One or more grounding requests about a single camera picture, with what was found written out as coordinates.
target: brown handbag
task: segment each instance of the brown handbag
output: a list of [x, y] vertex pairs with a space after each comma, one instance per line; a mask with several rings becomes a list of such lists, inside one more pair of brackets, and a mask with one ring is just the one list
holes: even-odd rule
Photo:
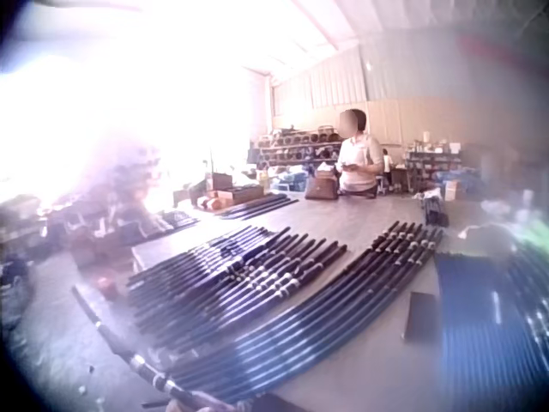
[[305, 189], [305, 199], [337, 199], [337, 180], [308, 178], [307, 187]]

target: person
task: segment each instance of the person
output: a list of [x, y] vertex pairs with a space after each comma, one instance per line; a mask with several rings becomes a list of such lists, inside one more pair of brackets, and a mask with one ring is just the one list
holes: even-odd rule
[[340, 114], [340, 136], [346, 140], [341, 145], [337, 169], [341, 172], [342, 194], [375, 198], [376, 176], [383, 172], [383, 152], [377, 139], [366, 130], [366, 113], [359, 109]]
[[387, 179], [387, 182], [389, 183], [389, 190], [393, 190], [393, 179], [391, 178], [391, 167], [393, 166], [393, 160], [391, 159], [391, 156], [389, 156], [389, 152], [387, 152], [387, 149], [383, 149], [383, 175]]

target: workbench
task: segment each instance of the workbench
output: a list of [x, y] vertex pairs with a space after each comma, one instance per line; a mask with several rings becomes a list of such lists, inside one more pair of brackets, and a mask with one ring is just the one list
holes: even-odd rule
[[[450, 227], [439, 251], [471, 249], [457, 234], [466, 225], [479, 224], [484, 216], [477, 203], [446, 205]], [[348, 245], [346, 255], [318, 279], [280, 305], [256, 325], [313, 295], [394, 221], [423, 222], [419, 202], [409, 197], [341, 197], [337, 201], [304, 200], [248, 221], [222, 221], [214, 216], [196, 227], [134, 248], [140, 269], [246, 224], [278, 231], [289, 226], [292, 233], [311, 238], [338, 240]], [[409, 294], [419, 291], [438, 295], [437, 273], [432, 259], [406, 290], [373, 324], [344, 348], [309, 371], [272, 391], [275, 395], [314, 412], [362, 412], [420, 410], [438, 411], [437, 349], [404, 343], [402, 333]]]

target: bundle of fishing rods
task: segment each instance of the bundle of fishing rods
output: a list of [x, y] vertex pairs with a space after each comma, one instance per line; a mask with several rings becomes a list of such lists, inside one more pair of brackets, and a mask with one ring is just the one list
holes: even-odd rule
[[515, 299], [532, 298], [530, 280], [517, 272], [508, 282], [505, 268], [487, 257], [437, 254], [435, 262], [445, 409], [540, 410], [549, 389], [546, 363]]
[[201, 358], [180, 361], [170, 371], [172, 379], [228, 403], [280, 385], [374, 321], [412, 281], [442, 235], [397, 221], [312, 297]]
[[218, 216], [221, 219], [241, 219], [246, 221], [252, 217], [263, 215], [298, 201], [298, 199], [290, 199], [283, 193], [279, 195], [270, 194], [260, 199], [235, 206], [230, 210], [219, 213]]
[[[246, 227], [131, 278], [140, 332], [177, 354], [216, 341], [314, 281], [347, 250], [289, 230], [266, 237], [265, 228]], [[227, 250], [232, 255], [223, 257]]]

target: white shirt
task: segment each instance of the white shirt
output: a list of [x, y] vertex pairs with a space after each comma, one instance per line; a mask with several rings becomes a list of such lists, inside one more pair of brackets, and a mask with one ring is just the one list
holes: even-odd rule
[[383, 164], [384, 164], [383, 171], [385, 173], [389, 173], [391, 171], [391, 165], [393, 164], [393, 160], [391, 159], [391, 156], [389, 156], [388, 154], [384, 154]]
[[[358, 138], [351, 137], [341, 144], [338, 168], [341, 165], [379, 165], [383, 164], [383, 151], [377, 139], [368, 134]], [[341, 173], [340, 186], [345, 191], [366, 191], [377, 185], [375, 173]]]

